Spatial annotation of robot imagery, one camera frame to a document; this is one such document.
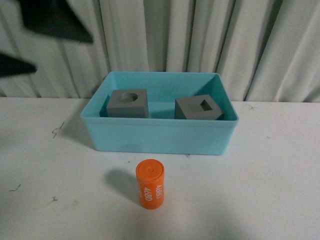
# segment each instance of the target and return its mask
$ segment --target light blue plastic bin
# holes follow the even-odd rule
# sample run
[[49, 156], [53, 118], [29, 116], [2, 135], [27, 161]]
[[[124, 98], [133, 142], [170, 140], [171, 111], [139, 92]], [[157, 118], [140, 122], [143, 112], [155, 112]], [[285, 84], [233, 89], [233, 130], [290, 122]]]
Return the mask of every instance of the light blue plastic bin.
[[[147, 89], [149, 118], [107, 116], [113, 90]], [[174, 119], [175, 99], [209, 94], [224, 120]], [[216, 73], [110, 72], [81, 113], [98, 151], [222, 155], [238, 116]]]

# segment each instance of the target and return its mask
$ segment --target white curtain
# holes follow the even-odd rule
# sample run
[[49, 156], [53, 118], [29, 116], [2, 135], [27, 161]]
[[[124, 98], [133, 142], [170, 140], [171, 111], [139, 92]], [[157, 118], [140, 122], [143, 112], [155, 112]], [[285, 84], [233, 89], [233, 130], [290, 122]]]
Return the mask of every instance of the white curtain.
[[68, 0], [94, 44], [23, 28], [0, 2], [0, 51], [37, 65], [0, 96], [90, 98], [110, 71], [217, 72], [234, 101], [320, 102], [320, 0]]

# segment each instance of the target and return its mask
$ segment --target orange cylinder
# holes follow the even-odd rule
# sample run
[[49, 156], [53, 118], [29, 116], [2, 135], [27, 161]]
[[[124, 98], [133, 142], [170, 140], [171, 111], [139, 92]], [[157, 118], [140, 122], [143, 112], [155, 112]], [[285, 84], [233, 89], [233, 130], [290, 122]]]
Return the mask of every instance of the orange cylinder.
[[165, 167], [156, 159], [143, 160], [136, 166], [136, 180], [140, 190], [140, 204], [145, 209], [156, 209], [165, 199]]

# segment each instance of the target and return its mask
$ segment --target gray cube with square hole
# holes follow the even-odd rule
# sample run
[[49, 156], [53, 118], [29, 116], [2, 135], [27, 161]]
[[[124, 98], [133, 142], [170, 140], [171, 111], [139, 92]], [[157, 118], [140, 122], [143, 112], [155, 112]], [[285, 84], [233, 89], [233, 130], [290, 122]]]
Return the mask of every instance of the gray cube with square hole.
[[147, 89], [114, 90], [106, 106], [111, 118], [149, 117]]
[[224, 113], [210, 95], [175, 99], [175, 119], [222, 120]]

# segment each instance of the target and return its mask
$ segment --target round hole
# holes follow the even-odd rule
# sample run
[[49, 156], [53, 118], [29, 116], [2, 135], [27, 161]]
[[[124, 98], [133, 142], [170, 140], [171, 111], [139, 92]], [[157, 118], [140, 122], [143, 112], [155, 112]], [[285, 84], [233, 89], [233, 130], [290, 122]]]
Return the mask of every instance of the round hole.
[[133, 92], [125, 92], [118, 97], [119, 102], [122, 102], [122, 103], [132, 103], [137, 99], [138, 99], [138, 95]]

